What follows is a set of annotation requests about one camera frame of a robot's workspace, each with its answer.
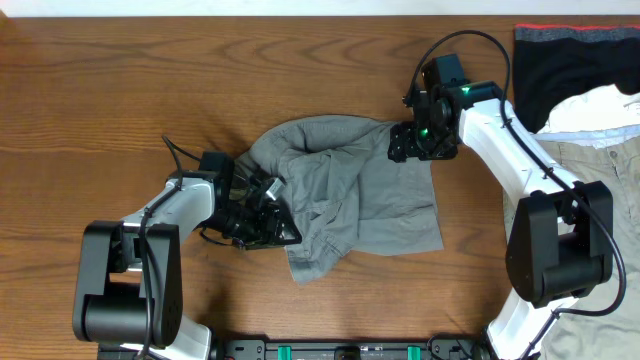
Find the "wood grain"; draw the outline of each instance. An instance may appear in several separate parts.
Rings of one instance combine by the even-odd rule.
[[[9,19],[0,30],[0,358],[89,359],[71,309],[84,227],[119,219],[173,170],[160,135],[234,156],[303,116],[409,120],[417,59],[473,28],[512,50],[515,23],[638,17]],[[463,38],[472,79],[504,81],[500,54]],[[445,250],[350,253],[296,285],[282,250],[182,247],[185,311],[223,336],[426,338],[477,333],[509,290],[501,190],[468,149],[433,164]]]

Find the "black base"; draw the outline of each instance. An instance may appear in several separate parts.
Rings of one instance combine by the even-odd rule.
[[[133,360],[137,351],[98,347],[98,360]],[[157,355],[154,359],[164,360]],[[490,360],[481,342],[433,337],[426,342],[270,342],[232,340],[215,360]]]

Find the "white wall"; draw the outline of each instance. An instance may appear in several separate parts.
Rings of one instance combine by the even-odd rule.
[[[640,14],[640,0],[0,0],[9,17]]]

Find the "green connector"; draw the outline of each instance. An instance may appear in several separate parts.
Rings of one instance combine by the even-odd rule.
[[[407,348],[407,360],[420,360],[420,347],[409,346]]]
[[[291,360],[291,346],[278,347],[278,360]]]

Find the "gray shirt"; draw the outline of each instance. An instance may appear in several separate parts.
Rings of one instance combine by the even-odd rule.
[[[326,275],[350,250],[400,255],[442,249],[431,163],[387,158],[396,123],[327,115],[265,133],[236,164],[286,183],[303,240],[286,247],[293,278]]]

